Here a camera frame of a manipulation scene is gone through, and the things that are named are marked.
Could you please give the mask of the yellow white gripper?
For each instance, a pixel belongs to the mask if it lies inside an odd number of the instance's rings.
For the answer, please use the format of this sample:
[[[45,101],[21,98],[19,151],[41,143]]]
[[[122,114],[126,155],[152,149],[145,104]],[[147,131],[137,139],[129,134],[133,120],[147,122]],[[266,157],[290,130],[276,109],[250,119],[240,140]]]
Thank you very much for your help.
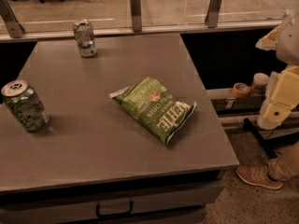
[[[272,72],[265,90],[258,126],[273,130],[299,105],[299,66],[288,65],[282,72]]]

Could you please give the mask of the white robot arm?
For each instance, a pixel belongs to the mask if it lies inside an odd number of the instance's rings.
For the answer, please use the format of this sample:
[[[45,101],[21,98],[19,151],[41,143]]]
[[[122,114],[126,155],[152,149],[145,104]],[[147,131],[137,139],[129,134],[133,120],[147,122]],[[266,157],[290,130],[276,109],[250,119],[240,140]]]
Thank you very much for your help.
[[[274,50],[277,59],[287,64],[280,73],[272,72],[266,85],[258,125],[273,130],[291,114],[299,104],[299,11],[286,11],[283,22],[261,38],[256,47]]]

